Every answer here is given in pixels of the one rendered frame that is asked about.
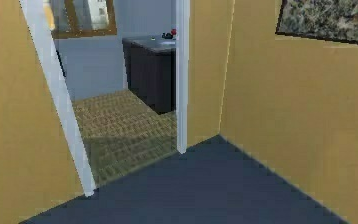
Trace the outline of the black bathroom vanity cabinet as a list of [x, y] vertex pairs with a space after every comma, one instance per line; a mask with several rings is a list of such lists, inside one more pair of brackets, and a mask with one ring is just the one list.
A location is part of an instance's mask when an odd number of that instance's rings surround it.
[[176, 41], [159, 36], [122, 39], [128, 89], [157, 114], [176, 109]]

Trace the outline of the dark framed wall picture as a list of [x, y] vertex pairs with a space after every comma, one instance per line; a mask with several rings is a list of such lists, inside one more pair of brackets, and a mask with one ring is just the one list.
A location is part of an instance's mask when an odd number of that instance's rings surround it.
[[358, 0], [282, 0], [275, 33], [358, 45]]

